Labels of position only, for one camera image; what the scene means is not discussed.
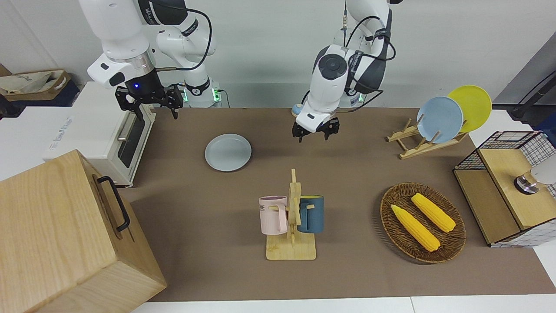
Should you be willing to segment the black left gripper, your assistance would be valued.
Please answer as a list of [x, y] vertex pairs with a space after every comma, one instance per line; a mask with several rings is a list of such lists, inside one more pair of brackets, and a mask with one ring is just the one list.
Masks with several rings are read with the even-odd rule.
[[309, 131], [307, 127], [301, 126], [298, 123], [293, 123], [292, 136], [297, 137], [298, 142], [301, 143], [305, 134], [323, 132], [325, 133], [325, 140], [328, 140], [328, 138], [332, 134], [336, 134], [339, 132], [339, 128], [340, 123], [339, 120], [337, 120], [336, 118], [332, 118], [325, 123], [321, 123], [315, 131]]

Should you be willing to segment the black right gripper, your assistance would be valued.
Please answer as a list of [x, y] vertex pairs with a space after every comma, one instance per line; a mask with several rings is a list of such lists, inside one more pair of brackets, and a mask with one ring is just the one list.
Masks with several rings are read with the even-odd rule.
[[173, 118], [178, 119], [178, 110], [183, 108], [182, 91], [177, 85], [170, 85], [167, 87], [166, 95], [156, 70], [126, 81], [125, 87], [115, 89], [115, 97], [121, 110], [129, 111], [135, 114], [137, 119], [143, 120], [141, 104], [167, 105]]

